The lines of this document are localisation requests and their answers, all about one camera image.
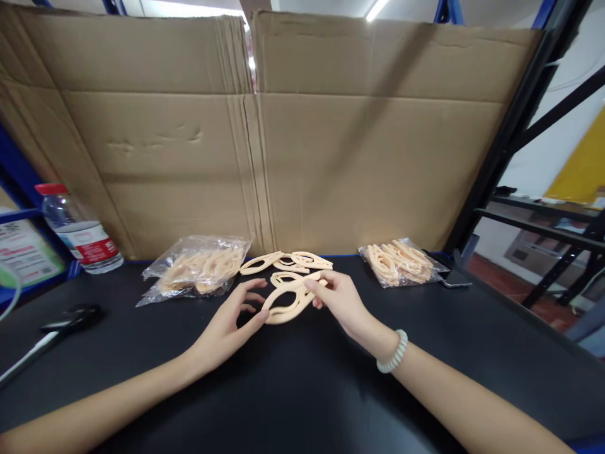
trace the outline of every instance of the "red bottle cap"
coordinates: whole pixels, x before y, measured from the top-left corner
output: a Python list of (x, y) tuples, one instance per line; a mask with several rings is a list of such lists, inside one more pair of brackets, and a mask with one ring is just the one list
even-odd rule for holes
[(61, 183), (44, 183), (34, 186), (42, 195), (67, 194), (69, 191)]

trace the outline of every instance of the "hand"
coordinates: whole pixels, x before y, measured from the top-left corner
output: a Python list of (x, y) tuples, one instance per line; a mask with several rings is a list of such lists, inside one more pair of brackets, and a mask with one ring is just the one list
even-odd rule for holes
[(327, 306), (349, 336), (359, 336), (374, 317), (361, 301), (353, 280), (335, 271), (322, 271), (320, 279), (328, 281), (328, 285), (324, 287), (312, 279), (304, 282), (315, 294), (313, 306), (317, 309)]
[(227, 361), (246, 341), (260, 329), (269, 317), (269, 311), (262, 310), (248, 323), (238, 329), (236, 324), (240, 311), (256, 312), (244, 301), (264, 303), (265, 298), (250, 292), (253, 288), (267, 287), (264, 279), (242, 282), (231, 293), (197, 341), (183, 354), (192, 364), (200, 366), (202, 375), (215, 370)]
[(335, 271), (322, 271), (320, 279), (328, 281), (322, 286), (307, 279), (304, 285), (315, 294), (313, 306), (327, 306), (345, 332), (354, 341), (383, 363), (390, 361), (399, 344), (399, 335), (382, 324), (364, 306), (350, 276)]

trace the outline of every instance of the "plastic bag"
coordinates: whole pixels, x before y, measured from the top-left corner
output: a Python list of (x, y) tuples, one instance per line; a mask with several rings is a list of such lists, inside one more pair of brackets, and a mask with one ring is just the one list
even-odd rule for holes
[(380, 246), (362, 246), (359, 253), (370, 264), (383, 288), (437, 282), (441, 280), (440, 272), (449, 271), (428, 257), (409, 238), (392, 240)]
[(137, 307), (170, 298), (222, 295), (229, 291), (251, 240), (239, 236), (186, 236), (145, 271), (143, 279), (159, 280)]

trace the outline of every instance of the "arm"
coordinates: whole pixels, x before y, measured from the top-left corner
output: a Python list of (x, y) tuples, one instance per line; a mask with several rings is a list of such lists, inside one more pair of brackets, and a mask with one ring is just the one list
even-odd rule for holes
[(265, 323), (261, 311), (237, 328), (239, 312), (256, 310), (244, 300), (265, 301), (253, 288), (264, 279), (240, 284), (217, 310), (200, 338), (182, 355), (148, 372), (0, 434), (6, 454), (77, 454), (90, 451), (151, 407), (199, 380), (233, 355)]
[[(305, 281), (316, 295), (313, 306), (327, 306), (353, 340), (390, 361), (399, 335), (367, 311), (349, 276), (325, 271), (321, 278), (328, 287)], [(411, 342), (392, 374), (471, 454), (573, 453), (521, 410)]]

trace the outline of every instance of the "cardboard sheet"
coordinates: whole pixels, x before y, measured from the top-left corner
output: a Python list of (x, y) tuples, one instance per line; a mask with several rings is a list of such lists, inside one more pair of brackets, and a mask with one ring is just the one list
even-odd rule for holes
[(274, 248), (440, 250), (539, 34), (260, 13)]
[(256, 235), (262, 252), (239, 18), (0, 9), (3, 121), (128, 259), (196, 233)]
[(363, 19), (90, 16), (0, 4), (0, 115), (128, 259), (410, 236), (438, 250), (539, 37)]

